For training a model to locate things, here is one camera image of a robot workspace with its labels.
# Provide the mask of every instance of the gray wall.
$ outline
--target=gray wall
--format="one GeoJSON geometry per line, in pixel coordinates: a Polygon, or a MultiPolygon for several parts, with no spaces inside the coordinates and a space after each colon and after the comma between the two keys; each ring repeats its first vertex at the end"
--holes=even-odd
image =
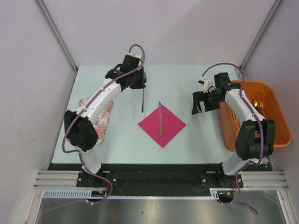
{"type": "Polygon", "coordinates": [[[285,0],[245,67],[247,79],[260,80],[275,91],[292,133],[290,146],[271,157],[284,170],[299,208],[299,1],[285,0]]]}
{"type": "Polygon", "coordinates": [[[0,223],[49,160],[75,77],[33,0],[0,1],[0,223]]]}
{"type": "Polygon", "coordinates": [[[240,64],[274,0],[87,2],[45,0],[75,62],[114,65],[139,43],[149,65],[240,64]]]}

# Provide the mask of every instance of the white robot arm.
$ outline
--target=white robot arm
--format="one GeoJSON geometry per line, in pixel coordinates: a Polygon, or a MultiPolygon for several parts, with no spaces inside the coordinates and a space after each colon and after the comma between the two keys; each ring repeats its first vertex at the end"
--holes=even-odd
{"type": "Polygon", "coordinates": [[[86,104],[74,112],[67,111],[64,114],[65,135],[79,153],[83,167],[94,174],[101,168],[101,163],[96,154],[98,134],[93,124],[105,106],[124,89],[145,88],[146,74],[142,65],[142,54],[126,54],[123,63],[106,74],[103,84],[86,104]]]}
{"type": "Polygon", "coordinates": [[[236,152],[222,163],[224,175],[235,175],[248,162],[256,163],[262,157],[271,155],[274,146],[275,122],[263,117],[247,99],[244,90],[240,91],[239,83],[232,83],[228,73],[219,73],[214,76],[213,82],[206,78],[201,78],[199,83],[204,86],[204,90],[193,93],[192,114],[202,112],[200,102],[203,101],[205,111],[219,109],[220,102],[226,102],[234,111],[240,121],[241,129],[238,133],[235,148],[236,152]],[[262,133],[260,138],[255,134],[262,133]]]}

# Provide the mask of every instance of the pink square cloth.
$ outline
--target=pink square cloth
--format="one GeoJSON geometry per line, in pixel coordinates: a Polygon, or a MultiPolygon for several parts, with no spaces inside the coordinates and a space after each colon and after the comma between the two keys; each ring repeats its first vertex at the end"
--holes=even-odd
{"type": "Polygon", "coordinates": [[[155,109],[139,123],[139,126],[162,148],[164,148],[186,124],[162,105],[163,135],[159,135],[159,111],[155,109]]]}

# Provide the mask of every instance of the purple cable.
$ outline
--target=purple cable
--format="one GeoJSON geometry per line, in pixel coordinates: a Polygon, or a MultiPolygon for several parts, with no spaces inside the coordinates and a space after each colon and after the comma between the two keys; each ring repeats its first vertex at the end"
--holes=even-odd
{"type": "MultiPolygon", "coordinates": [[[[139,69],[141,69],[141,68],[143,67],[144,62],[145,62],[145,52],[144,52],[143,48],[142,48],[139,44],[133,44],[133,45],[129,48],[129,53],[131,53],[131,50],[132,50],[133,47],[139,47],[140,50],[142,51],[142,54],[143,54],[143,60],[141,61],[141,64],[140,64],[138,67],[136,67],[135,69],[133,69],[133,70],[131,70],[131,71],[129,71],[129,72],[127,72],[127,73],[121,75],[121,76],[118,76],[118,77],[115,78],[115,79],[113,79],[113,80],[110,81],[108,84],[106,84],[106,85],[103,87],[103,89],[99,90],[99,91],[94,95],[94,97],[89,101],[89,103],[86,104],[85,109],[83,109],[83,110],[82,110],[82,111],[75,117],[75,119],[71,122],[70,126],[66,129],[64,138],[63,138],[63,140],[62,140],[62,150],[63,150],[64,153],[74,153],[74,152],[78,152],[78,153],[79,153],[80,161],[81,161],[82,166],[84,167],[85,171],[86,171],[88,174],[90,174],[90,175],[92,175],[92,176],[94,176],[94,177],[97,177],[97,178],[99,178],[99,179],[102,179],[102,180],[106,181],[106,182],[110,185],[110,191],[109,191],[109,193],[108,193],[105,197],[103,197],[102,199],[100,199],[99,201],[97,201],[97,202],[93,202],[93,204],[97,204],[97,203],[99,203],[99,202],[105,200],[107,197],[109,197],[109,196],[111,195],[112,190],[113,190],[112,183],[111,183],[108,179],[106,179],[106,178],[104,178],[104,177],[102,177],[102,176],[99,176],[99,175],[96,175],[96,174],[92,173],[92,172],[86,167],[86,165],[85,165],[85,163],[84,163],[84,161],[83,161],[83,159],[82,159],[82,155],[81,155],[81,153],[80,153],[79,150],[75,149],[75,150],[71,150],[71,151],[66,151],[66,150],[65,150],[65,142],[66,142],[66,139],[67,139],[68,134],[70,133],[71,128],[73,127],[73,125],[75,124],[75,122],[78,120],[78,118],[84,113],[84,111],[85,111],[85,110],[86,110],[86,109],[93,103],[93,101],[94,101],[94,100],[95,100],[95,99],[96,99],[96,98],[97,98],[97,97],[98,97],[98,96],[99,96],[99,95],[100,95],[100,94],[101,94],[101,93],[102,93],[108,86],[110,86],[112,83],[116,82],[117,80],[119,80],[119,79],[121,79],[121,78],[124,78],[125,76],[128,76],[128,75],[130,75],[130,74],[136,72],[137,70],[139,70],[139,69]]],[[[73,203],[77,203],[77,202],[86,202],[86,200],[76,200],[76,201],[69,202],[69,203],[66,203],[66,204],[57,206],[57,207],[55,207],[55,208],[52,208],[52,209],[49,209],[49,210],[46,210],[46,211],[52,211],[52,210],[60,209],[60,208],[62,208],[62,207],[64,207],[64,206],[67,206],[67,205],[69,205],[69,204],[73,204],[73,203]]]]}
{"type": "MultiPolygon", "coordinates": [[[[130,75],[130,74],[136,72],[137,70],[139,70],[140,68],[143,67],[143,64],[144,64],[144,61],[145,61],[145,53],[144,53],[144,50],[143,50],[143,48],[142,48],[139,44],[133,44],[133,45],[130,47],[130,49],[129,49],[129,53],[131,53],[131,50],[132,50],[133,47],[139,47],[140,50],[142,51],[142,54],[143,54],[143,60],[142,60],[142,62],[141,62],[141,65],[139,65],[139,66],[136,67],[135,69],[133,69],[133,70],[131,70],[131,71],[129,71],[129,72],[127,72],[127,73],[121,75],[121,76],[118,76],[118,77],[115,78],[115,79],[113,79],[112,81],[110,81],[108,84],[106,84],[106,85],[103,87],[103,90],[105,90],[108,86],[110,86],[112,83],[116,82],[117,80],[119,80],[119,79],[121,79],[121,78],[124,78],[125,76],[128,76],[128,75],[130,75]]],[[[86,109],[90,106],[90,104],[92,104],[93,101],[94,101],[94,100],[95,100],[101,93],[102,93],[102,89],[99,90],[99,91],[94,95],[94,97],[93,97],[93,98],[89,101],[89,103],[85,106],[85,109],[84,109],[84,110],[86,110],[86,109]]],[[[70,126],[66,129],[64,138],[63,138],[63,140],[62,140],[62,151],[63,151],[64,153],[74,153],[74,152],[79,153],[79,152],[80,152],[79,150],[76,150],[76,149],[75,149],[75,150],[71,150],[71,151],[66,151],[66,150],[65,150],[65,141],[66,141],[66,139],[67,139],[68,134],[70,133],[71,128],[73,127],[73,125],[75,124],[75,122],[78,120],[78,118],[84,113],[84,110],[82,110],[82,111],[75,117],[75,119],[71,122],[70,126]]]]}
{"type": "MultiPolygon", "coordinates": [[[[112,190],[113,190],[112,183],[111,183],[108,179],[106,179],[106,178],[104,178],[104,177],[102,177],[102,176],[99,176],[99,175],[96,175],[96,174],[92,173],[92,172],[86,167],[86,165],[85,165],[85,163],[84,163],[84,161],[83,161],[83,159],[82,159],[82,155],[81,155],[81,153],[79,153],[79,158],[80,158],[80,161],[81,161],[81,163],[82,163],[82,166],[84,167],[84,169],[85,169],[85,171],[86,171],[87,173],[89,173],[90,175],[95,176],[95,177],[97,177],[97,178],[99,178],[99,179],[102,179],[102,180],[106,181],[106,182],[110,185],[110,187],[111,187],[110,190],[109,190],[109,193],[106,194],[106,196],[104,196],[103,198],[101,198],[100,200],[98,200],[98,201],[96,201],[96,202],[91,202],[91,204],[98,204],[98,203],[100,203],[101,201],[103,201],[103,200],[105,200],[106,198],[108,198],[108,197],[112,194],[112,190]]],[[[76,200],[76,201],[72,201],[72,202],[68,202],[68,203],[59,205],[59,206],[54,207],[54,208],[51,208],[51,209],[46,209],[45,211],[53,211],[53,210],[60,209],[60,208],[63,208],[63,207],[65,207],[65,206],[68,206],[68,205],[70,205],[70,204],[77,203],[77,202],[87,202],[87,201],[86,201],[86,200],[76,200]]]]}
{"type": "Polygon", "coordinates": [[[258,159],[258,162],[257,163],[253,163],[251,162],[250,164],[253,164],[253,165],[261,165],[262,164],[262,159],[263,159],[263,127],[262,127],[262,123],[261,121],[259,120],[259,118],[257,117],[257,115],[255,114],[254,110],[252,109],[251,105],[246,101],[246,99],[243,97],[243,93],[242,93],[242,90],[244,88],[244,85],[245,85],[245,77],[244,77],[244,72],[241,68],[239,68],[239,66],[235,65],[235,64],[232,64],[232,63],[228,63],[228,62],[223,62],[223,63],[218,63],[218,64],[214,64],[212,66],[210,66],[209,68],[207,68],[204,73],[202,74],[202,77],[207,73],[207,71],[209,71],[211,68],[214,68],[218,65],[231,65],[235,68],[237,68],[241,75],[242,75],[242,84],[241,84],[241,87],[240,87],[240,96],[241,96],[241,99],[242,101],[245,103],[245,105],[249,108],[250,112],[252,113],[252,115],[254,116],[254,118],[256,119],[257,123],[258,123],[258,127],[260,129],[260,134],[261,134],[261,150],[260,150],[260,156],[259,156],[259,159],[258,159]]]}
{"type": "Polygon", "coordinates": [[[243,72],[243,70],[242,70],[241,68],[239,68],[239,66],[236,66],[235,64],[232,64],[232,63],[226,63],[226,62],[224,62],[224,63],[214,64],[214,65],[210,66],[209,68],[207,68],[207,69],[204,71],[204,73],[202,74],[202,77],[207,73],[207,71],[209,71],[211,68],[216,67],[216,66],[218,66],[218,65],[231,65],[231,66],[234,66],[235,68],[237,68],[237,69],[240,71],[240,73],[241,73],[241,75],[242,75],[242,84],[241,84],[241,87],[240,87],[240,96],[241,96],[241,99],[242,99],[242,101],[245,103],[245,105],[249,108],[250,112],[252,113],[252,115],[253,115],[254,118],[256,119],[256,121],[257,121],[257,123],[258,123],[258,126],[259,126],[259,129],[260,129],[260,134],[261,134],[261,150],[260,150],[260,156],[259,156],[258,162],[257,162],[257,163],[253,163],[253,162],[250,162],[250,161],[249,161],[249,162],[246,163],[241,169],[239,169],[239,170],[236,172],[236,174],[235,174],[235,182],[236,182],[237,188],[238,188],[238,190],[239,190],[240,196],[241,196],[241,198],[243,199],[244,202],[232,202],[232,203],[234,203],[234,204],[243,204],[243,205],[246,205],[246,206],[249,208],[249,210],[250,210],[253,214],[257,215],[257,214],[258,214],[257,210],[256,210],[255,208],[253,208],[251,205],[249,205],[249,203],[247,202],[246,198],[244,197],[243,193],[242,193],[241,190],[240,190],[240,186],[239,186],[239,183],[238,183],[238,174],[239,174],[240,172],[242,172],[242,171],[243,171],[246,167],[248,167],[250,164],[252,164],[252,165],[261,165],[261,164],[262,164],[262,159],[263,159],[263,127],[262,127],[262,123],[261,123],[261,121],[259,120],[259,118],[258,118],[258,116],[256,115],[256,113],[254,112],[254,110],[252,109],[251,105],[250,105],[250,104],[247,102],[247,100],[243,97],[243,93],[242,93],[242,91],[243,91],[244,84],[245,84],[245,77],[244,77],[244,72],[243,72]]]}
{"type": "Polygon", "coordinates": [[[90,175],[92,175],[92,176],[94,176],[94,177],[97,177],[97,178],[99,178],[99,179],[102,179],[102,180],[106,181],[106,182],[110,185],[109,193],[106,194],[106,196],[103,197],[102,199],[100,199],[99,201],[94,202],[93,204],[97,204],[97,203],[99,203],[99,202],[105,200],[106,198],[108,198],[108,197],[111,195],[112,190],[113,190],[113,185],[112,185],[112,183],[111,183],[108,179],[106,179],[105,177],[102,177],[102,176],[99,176],[99,175],[96,175],[96,174],[92,173],[92,172],[86,167],[86,165],[85,165],[85,163],[84,163],[84,161],[83,161],[83,159],[82,159],[82,155],[81,155],[81,154],[79,154],[79,158],[80,158],[80,161],[81,161],[81,163],[82,163],[82,166],[84,167],[84,170],[85,170],[88,174],[90,174],[90,175]]]}

